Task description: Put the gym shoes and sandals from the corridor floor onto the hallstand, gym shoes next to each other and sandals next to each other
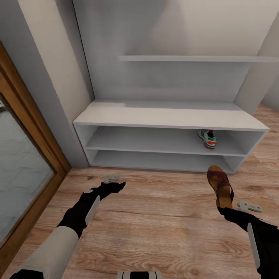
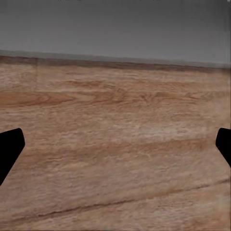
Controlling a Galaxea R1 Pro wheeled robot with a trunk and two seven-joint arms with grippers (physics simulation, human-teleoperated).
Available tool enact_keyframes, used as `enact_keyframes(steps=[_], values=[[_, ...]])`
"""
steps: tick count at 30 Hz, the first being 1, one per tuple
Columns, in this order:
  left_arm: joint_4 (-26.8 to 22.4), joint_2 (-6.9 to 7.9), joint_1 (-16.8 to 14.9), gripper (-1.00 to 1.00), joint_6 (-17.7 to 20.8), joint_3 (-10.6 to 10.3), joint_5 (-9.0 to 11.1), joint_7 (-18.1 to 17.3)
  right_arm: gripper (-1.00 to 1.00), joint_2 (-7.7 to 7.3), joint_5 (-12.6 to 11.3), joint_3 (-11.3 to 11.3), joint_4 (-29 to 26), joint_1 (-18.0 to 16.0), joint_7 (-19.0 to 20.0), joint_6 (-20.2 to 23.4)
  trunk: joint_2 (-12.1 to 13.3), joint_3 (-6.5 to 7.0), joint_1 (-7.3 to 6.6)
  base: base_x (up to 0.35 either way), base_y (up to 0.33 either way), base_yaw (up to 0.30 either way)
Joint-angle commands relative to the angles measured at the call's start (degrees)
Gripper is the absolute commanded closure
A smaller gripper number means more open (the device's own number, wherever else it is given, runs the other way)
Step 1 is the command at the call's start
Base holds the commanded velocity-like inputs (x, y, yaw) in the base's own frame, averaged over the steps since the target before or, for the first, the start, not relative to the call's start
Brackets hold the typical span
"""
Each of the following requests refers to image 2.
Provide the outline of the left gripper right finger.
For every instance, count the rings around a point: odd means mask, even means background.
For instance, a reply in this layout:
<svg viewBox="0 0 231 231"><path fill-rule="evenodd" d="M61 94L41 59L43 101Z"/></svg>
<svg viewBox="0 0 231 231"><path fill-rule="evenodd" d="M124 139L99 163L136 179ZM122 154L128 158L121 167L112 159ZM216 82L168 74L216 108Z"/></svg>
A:
<svg viewBox="0 0 231 231"><path fill-rule="evenodd" d="M231 130L220 128L218 131L216 146L231 166Z"/></svg>

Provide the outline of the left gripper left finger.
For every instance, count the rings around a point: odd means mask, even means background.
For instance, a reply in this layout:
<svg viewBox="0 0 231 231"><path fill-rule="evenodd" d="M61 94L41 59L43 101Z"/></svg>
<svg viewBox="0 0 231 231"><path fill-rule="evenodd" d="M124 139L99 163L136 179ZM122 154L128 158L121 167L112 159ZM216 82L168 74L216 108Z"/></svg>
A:
<svg viewBox="0 0 231 231"><path fill-rule="evenodd" d="M24 147L25 139L21 128L0 133L0 186Z"/></svg>

